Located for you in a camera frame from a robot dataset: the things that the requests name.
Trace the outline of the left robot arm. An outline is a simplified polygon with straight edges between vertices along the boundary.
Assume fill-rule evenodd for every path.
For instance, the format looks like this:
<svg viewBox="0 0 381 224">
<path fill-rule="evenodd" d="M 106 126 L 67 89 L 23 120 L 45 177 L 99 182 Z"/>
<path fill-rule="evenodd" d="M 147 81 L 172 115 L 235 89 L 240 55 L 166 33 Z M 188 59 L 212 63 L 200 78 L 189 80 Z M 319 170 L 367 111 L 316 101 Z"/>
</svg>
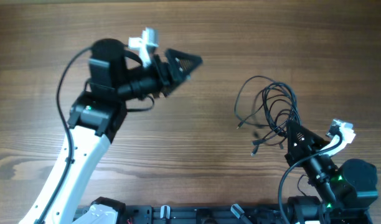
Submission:
<svg viewBox="0 0 381 224">
<path fill-rule="evenodd" d="M 65 141 L 39 196 L 21 223 L 72 223 L 96 165 L 111 146 L 128 113 L 129 100 L 169 96 L 200 65 L 199 55 L 167 49 L 166 62 L 153 40 L 130 38 L 127 44 L 101 39 L 90 51 L 90 78 L 62 118 Z"/>
</svg>

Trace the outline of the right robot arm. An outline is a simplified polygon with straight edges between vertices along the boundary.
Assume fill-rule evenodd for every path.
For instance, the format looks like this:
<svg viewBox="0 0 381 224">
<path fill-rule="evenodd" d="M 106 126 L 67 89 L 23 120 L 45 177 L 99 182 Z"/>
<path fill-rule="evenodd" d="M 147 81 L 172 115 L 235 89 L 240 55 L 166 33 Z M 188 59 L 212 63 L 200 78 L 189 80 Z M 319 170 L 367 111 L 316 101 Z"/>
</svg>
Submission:
<svg viewBox="0 0 381 224">
<path fill-rule="evenodd" d="M 295 121 L 286 126 L 289 169 L 304 169 L 317 197 L 291 197 L 279 204 L 284 223 L 371 223 L 369 207 L 378 198 L 377 168 L 362 159 L 349 159 L 340 167 L 332 157 L 355 138 L 353 125 L 332 121 L 325 140 Z"/>
</svg>

